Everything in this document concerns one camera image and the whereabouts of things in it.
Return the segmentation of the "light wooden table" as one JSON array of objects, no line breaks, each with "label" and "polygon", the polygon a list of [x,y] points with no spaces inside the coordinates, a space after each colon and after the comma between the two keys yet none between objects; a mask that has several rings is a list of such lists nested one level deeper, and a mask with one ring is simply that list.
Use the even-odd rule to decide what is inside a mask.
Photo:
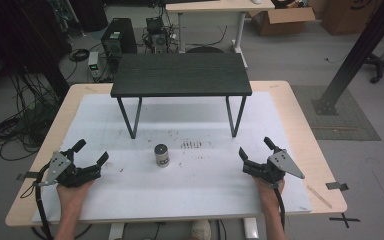
[{"label": "light wooden table", "polygon": [[[305,174],[305,188],[312,204],[314,214],[342,213],[347,203],[338,189],[330,190],[327,185],[335,180],[332,171],[317,143],[307,120],[296,100],[290,84],[281,80],[252,81],[255,92],[266,91],[272,101],[285,130],[290,150],[297,164]],[[81,99],[86,94],[109,94],[112,85],[75,84],[70,87],[51,128],[37,153],[30,170],[37,172],[44,166],[65,138],[74,119]]]}]

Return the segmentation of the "open cardboard box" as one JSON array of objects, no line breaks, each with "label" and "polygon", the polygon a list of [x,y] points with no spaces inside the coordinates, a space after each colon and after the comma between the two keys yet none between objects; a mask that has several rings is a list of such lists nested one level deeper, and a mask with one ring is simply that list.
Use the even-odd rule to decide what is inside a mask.
[{"label": "open cardboard box", "polygon": [[252,14],[251,23],[260,36],[299,34],[306,22],[315,21],[312,7],[271,9]]}]

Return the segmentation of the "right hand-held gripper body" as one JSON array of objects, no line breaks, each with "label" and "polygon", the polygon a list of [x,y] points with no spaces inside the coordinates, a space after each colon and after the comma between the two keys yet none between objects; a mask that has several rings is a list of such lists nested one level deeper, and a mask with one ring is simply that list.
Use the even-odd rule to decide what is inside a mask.
[{"label": "right hand-held gripper body", "polygon": [[242,171],[263,180],[272,187],[276,187],[285,177],[286,173],[300,179],[305,178],[304,173],[299,169],[285,149],[275,150],[274,153],[268,157],[266,163],[256,163],[250,159],[243,162]]}]

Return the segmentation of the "black tape strip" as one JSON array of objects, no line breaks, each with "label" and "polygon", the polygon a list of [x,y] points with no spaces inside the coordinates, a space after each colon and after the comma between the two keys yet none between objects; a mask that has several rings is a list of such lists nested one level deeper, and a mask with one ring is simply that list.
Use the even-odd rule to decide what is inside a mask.
[{"label": "black tape strip", "polygon": [[24,174],[22,173],[18,174],[18,176],[16,177],[16,180],[24,181],[26,178],[36,179],[38,175],[39,175],[39,172],[27,171]]},{"label": "black tape strip", "polygon": [[339,183],[339,182],[330,182],[325,184],[328,190],[338,189],[341,192],[349,190],[349,187],[346,183]]}]

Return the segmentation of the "black office chair base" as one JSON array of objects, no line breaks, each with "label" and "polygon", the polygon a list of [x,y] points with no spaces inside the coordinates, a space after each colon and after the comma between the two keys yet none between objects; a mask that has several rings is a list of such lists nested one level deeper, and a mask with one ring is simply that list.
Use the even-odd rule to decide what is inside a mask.
[{"label": "black office chair base", "polygon": [[370,79],[372,84],[378,83],[384,74],[384,58],[378,57],[371,53],[369,57],[364,61],[365,64],[370,64],[375,67],[376,76]]}]

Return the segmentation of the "grey power supply unit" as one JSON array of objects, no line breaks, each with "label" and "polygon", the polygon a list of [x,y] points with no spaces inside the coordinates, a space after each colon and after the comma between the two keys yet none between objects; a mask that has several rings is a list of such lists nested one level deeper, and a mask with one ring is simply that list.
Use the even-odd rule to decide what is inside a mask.
[{"label": "grey power supply unit", "polygon": [[88,68],[93,78],[99,78],[101,74],[99,53],[91,51],[88,58]]}]

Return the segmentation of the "small silver can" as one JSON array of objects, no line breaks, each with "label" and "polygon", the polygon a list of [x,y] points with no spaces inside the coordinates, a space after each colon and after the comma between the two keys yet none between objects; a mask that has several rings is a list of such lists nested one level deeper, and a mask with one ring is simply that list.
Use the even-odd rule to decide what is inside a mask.
[{"label": "small silver can", "polygon": [[154,148],[154,155],[156,163],[159,167],[166,167],[169,165],[170,158],[168,154],[168,147],[165,144],[158,144]]}]

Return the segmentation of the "large closed cardboard box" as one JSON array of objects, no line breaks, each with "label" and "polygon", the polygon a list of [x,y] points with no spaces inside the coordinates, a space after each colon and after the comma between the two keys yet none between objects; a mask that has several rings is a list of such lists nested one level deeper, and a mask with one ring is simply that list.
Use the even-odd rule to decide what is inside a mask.
[{"label": "large closed cardboard box", "polygon": [[331,35],[359,34],[383,0],[331,0],[321,26]]}]

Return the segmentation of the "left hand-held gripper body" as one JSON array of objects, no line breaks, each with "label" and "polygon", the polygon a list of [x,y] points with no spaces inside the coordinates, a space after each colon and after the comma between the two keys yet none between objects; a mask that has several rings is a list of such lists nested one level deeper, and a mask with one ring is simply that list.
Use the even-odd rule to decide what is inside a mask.
[{"label": "left hand-held gripper body", "polygon": [[38,175],[38,179],[34,182],[37,187],[61,184],[67,188],[80,187],[83,184],[101,177],[101,161],[95,165],[80,168],[76,167],[73,157],[67,157],[61,152],[54,152],[49,163],[42,172],[48,171],[46,179],[42,181]]}]

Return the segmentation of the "person's left hand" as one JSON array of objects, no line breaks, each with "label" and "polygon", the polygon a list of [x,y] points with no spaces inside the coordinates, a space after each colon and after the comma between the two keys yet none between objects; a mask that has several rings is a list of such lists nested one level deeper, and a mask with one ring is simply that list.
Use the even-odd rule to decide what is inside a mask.
[{"label": "person's left hand", "polygon": [[67,188],[59,184],[57,186],[57,193],[60,200],[62,214],[79,215],[89,188],[92,185],[93,181],[89,181],[80,187],[75,188]]}]

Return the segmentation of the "black computer tower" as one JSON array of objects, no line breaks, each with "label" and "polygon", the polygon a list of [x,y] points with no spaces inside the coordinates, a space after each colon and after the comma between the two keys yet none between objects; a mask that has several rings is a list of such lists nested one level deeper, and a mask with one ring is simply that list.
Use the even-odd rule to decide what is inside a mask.
[{"label": "black computer tower", "polygon": [[130,18],[113,18],[101,38],[112,73],[116,73],[124,54],[136,54],[137,44]]}]

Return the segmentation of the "black wooden shelf riser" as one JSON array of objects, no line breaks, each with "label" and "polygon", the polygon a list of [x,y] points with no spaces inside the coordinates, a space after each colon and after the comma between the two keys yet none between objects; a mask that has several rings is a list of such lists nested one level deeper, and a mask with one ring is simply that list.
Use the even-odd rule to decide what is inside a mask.
[{"label": "black wooden shelf riser", "polygon": [[125,98],[224,97],[241,98],[237,116],[228,117],[231,135],[239,130],[252,88],[239,53],[126,54],[121,58],[110,96],[118,102],[131,138],[138,119],[130,121]]}]

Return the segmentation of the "person's right hand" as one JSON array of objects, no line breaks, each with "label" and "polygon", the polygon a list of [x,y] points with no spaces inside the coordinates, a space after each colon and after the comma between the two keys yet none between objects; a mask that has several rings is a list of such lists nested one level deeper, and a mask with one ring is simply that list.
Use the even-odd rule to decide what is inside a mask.
[{"label": "person's right hand", "polygon": [[269,184],[260,180],[259,178],[254,177],[254,182],[256,183],[262,210],[264,213],[273,213],[278,212],[280,208],[279,200],[277,198],[276,192],[282,193],[284,189],[285,181],[282,181],[279,184],[279,187],[273,189]]}]

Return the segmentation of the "black metal post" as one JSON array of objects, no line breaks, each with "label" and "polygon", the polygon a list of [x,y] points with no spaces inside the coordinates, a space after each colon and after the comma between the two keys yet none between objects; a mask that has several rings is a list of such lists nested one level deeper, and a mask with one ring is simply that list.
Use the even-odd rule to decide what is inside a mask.
[{"label": "black metal post", "polygon": [[312,101],[318,115],[337,115],[335,105],[369,55],[384,37],[384,0],[360,34],[344,62],[319,99]]}]

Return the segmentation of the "white-legged wooden desk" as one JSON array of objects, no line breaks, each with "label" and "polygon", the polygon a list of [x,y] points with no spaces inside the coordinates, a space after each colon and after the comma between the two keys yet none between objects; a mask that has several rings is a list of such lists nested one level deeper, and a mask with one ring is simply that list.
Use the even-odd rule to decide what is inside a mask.
[{"label": "white-legged wooden desk", "polygon": [[200,2],[188,3],[168,3],[165,9],[168,12],[176,13],[178,17],[179,27],[179,52],[186,52],[186,44],[183,41],[183,24],[182,16],[188,12],[237,12],[238,24],[236,31],[236,38],[232,40],[232,48],[235,53],[242,57],[245,68],[248,68],[245,56],[241,48],[242,33],[244,28],[245,16],[249,11],[268,11],[274,9],[275,5],[271,0],[258,0],[256,3],[253,0],[207,0]]}]

